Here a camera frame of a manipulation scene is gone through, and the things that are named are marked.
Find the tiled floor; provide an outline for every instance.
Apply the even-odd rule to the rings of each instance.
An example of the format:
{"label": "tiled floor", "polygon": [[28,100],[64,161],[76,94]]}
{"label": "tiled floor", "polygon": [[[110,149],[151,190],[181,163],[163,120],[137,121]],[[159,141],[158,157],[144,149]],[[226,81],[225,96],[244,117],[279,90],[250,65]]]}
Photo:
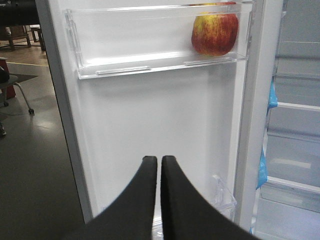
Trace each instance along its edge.
{"label": "tiled floor", "polygon": [[83,217],[49,67],[8,67],[38,77],[21,83],[34,115],[17,88],[0,103],[0,239],[58,240]]}

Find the refrigerator shelf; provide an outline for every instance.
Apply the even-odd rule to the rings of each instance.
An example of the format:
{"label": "refrigerator shelf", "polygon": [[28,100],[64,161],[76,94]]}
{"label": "refrigerator shelf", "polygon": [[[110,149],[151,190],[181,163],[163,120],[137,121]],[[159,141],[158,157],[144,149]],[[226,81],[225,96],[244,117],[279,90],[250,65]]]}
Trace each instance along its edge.
{"label": "refrigerator shelf", "polygon": [[[79,78],[89,79],[246,61],[252,8],[252,1],[235,1],[67,9],[65,16]],[[196,52],[191,41],[196,17],[225,14],[238,19],[231,51],[222,56]]]}

